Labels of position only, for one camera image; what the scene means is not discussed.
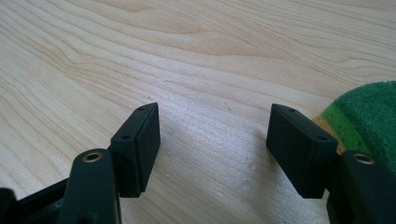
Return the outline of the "green scouring sponge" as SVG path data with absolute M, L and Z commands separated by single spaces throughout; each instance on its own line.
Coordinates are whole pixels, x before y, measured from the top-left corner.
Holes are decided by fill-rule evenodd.
M 374 155 L 396 175 L 396 80 L 347 91 L 314 122 L 336 138 L 339 154 L 358 150 Z

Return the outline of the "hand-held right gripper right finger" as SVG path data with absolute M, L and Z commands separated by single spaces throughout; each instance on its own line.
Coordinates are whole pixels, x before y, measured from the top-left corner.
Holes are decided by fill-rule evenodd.
M 298 110 L 272 104 L 266 147 L 303 198 L 323 196 L 337 146 L 332 135 Z

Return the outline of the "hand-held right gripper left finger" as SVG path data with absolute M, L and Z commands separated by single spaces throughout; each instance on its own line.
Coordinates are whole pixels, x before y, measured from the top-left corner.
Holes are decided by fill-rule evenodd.
M 110 140 L 118 193 L 138 198 L 146 190 L 161 145 L 159 107 L 138 107 Z

